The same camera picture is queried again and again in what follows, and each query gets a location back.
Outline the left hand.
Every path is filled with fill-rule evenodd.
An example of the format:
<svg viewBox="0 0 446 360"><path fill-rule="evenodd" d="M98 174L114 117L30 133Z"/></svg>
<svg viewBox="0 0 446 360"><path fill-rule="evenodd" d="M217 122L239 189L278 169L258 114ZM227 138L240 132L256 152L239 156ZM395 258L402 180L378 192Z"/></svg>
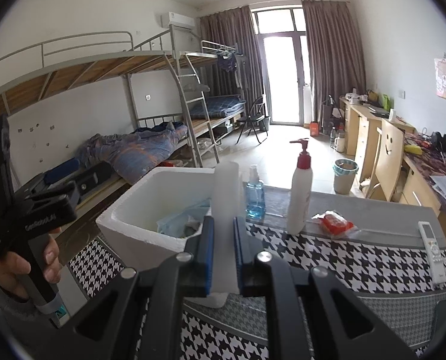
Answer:
<svg viewBox="0 0 446 360"><path fill-rule="evenodd" d="M60 249L56 241L50 236L43 252L46 266L43 275L47 282L57 284L61 280ZM0 287L7 293L16 296L17 300L26 301L29 296L21 282L19 275L29 275L30 263L14 252L8 252L0 259Z"/></svg>

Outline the grey sleeve forearm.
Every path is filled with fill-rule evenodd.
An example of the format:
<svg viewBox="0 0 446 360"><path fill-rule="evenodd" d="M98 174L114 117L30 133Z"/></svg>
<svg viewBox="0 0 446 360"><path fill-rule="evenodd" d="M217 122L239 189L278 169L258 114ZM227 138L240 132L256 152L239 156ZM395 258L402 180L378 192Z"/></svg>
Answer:
<svg viewBox="0 0 446 360"><path fill-rule="evenodd" d="M36 308L32 300L18 298L1 286L0 319L28 351L35 351L57 329L47 315Z"/></svg>

